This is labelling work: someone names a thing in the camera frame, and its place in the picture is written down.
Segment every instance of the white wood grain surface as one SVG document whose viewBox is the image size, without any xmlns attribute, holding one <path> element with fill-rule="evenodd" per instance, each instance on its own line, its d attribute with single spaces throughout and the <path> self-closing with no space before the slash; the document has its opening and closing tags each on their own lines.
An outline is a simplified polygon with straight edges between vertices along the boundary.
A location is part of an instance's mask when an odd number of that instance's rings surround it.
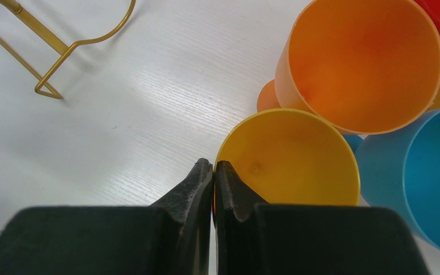
<svg viewBox="0 0 440 275">
<path fill-rule="evenodd" d="M 108 32 L 128 6 L 20 2 L 67 44 Z M 77 49 L 52 78 L 63 101 L 34 94 L 36 79 L 0 47 L 0 229 L 34 205 L 147 205 L 198 158 L 213 162 L 255 112 L 308 3 L 138 0 L 119 35 Z M 0 33 L 42 73 L 58 58 L 3 7 Z M 440 274 L 440 252 L 419 244 Z"/>
</svg>

